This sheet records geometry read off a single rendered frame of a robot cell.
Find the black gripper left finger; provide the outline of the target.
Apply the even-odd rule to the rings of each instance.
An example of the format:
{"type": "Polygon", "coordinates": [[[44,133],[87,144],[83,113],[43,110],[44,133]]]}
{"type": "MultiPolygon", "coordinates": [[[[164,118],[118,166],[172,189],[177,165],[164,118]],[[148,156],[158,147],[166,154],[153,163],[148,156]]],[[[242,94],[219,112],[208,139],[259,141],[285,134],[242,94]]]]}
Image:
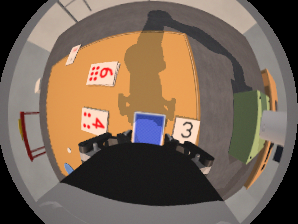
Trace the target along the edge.
{"type": "Polygon", "coordinates": [[[112,136],[112,133],[106,132],[80,142],[79,152],[82,164],[93,156],[97,151],[111,145],[131,142],[132,139],[132,130],[128,129],[126,132],[118,133],[117,136],[112,136]],[[105,141],[105,142],[104,142],[105,141]],[[117,142],[118,141],[118,142],[117,142]]]}

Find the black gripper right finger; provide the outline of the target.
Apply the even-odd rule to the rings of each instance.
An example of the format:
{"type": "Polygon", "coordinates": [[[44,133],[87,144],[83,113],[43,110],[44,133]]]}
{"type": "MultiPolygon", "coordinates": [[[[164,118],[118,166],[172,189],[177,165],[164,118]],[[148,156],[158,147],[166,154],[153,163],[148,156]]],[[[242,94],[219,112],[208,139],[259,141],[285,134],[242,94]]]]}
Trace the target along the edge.
{"type": "Polygon", "coordinates": [[[210,154],[208,154],[207,152],[205,152],[204,150],[202,150],[190,141],[184,141],[184,143],[179,143],[179,140],[174,139],[168,133],[165,133],[164,143],[165,144],[163,144],[162,146],[170,147],[187,155],[190,159],[193,160],[193,162],[198,166],[202,173],[207,177],[211,169],[211,166],[214,162],[213,156],[211,156],[210,154]]]}

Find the white card with red markings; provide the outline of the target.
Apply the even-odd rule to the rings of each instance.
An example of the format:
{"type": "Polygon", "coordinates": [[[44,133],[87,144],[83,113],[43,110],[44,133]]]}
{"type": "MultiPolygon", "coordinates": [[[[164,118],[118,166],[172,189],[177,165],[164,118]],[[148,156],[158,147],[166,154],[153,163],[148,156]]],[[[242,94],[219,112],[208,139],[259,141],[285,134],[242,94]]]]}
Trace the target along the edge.
{"type": "Polygon", "coordinates": [[[118,61],[91,64],[86,85],[113,85],[118,61]]]}

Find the blue round disc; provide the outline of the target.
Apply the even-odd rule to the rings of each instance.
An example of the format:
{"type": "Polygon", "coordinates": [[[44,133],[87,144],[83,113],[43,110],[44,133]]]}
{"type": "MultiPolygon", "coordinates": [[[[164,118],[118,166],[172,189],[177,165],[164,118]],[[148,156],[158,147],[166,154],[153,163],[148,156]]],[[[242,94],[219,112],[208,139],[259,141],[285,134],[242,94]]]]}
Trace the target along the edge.
{"type": "Polygon", "coordinates": [[[73,168],[67,163],[64,164],[64,167],[68,174],[70,174],[73,171],[73,168]]]}

